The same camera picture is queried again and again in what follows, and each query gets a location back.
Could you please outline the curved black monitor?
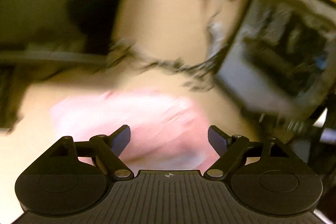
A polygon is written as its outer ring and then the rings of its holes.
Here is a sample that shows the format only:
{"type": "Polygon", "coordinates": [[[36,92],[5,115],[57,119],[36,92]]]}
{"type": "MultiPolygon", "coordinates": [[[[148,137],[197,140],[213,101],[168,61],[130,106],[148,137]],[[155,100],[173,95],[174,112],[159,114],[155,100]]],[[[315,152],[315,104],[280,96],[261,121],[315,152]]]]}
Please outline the curved black monitor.
{"type": "Polygon", "coordinates": [[[1,63],[92,63],[108,53],[120,0],[1,0],[1,63]]]}

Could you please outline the pink child sweater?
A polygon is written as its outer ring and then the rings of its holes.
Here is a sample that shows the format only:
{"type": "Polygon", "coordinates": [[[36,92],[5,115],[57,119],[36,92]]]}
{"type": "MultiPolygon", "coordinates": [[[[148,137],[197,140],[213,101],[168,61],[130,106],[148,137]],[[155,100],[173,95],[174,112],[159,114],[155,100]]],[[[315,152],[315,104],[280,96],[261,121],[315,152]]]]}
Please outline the pink child sweater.
{"type": "Polygon", "coordinates": [[[106,92],[64,99],[51,108],[56,139],[87,141],[130,127],[120,159],[139,170],[200,170],[219,157],[208,142],[209,120],[191,99],[156,90],[106,92]]]}

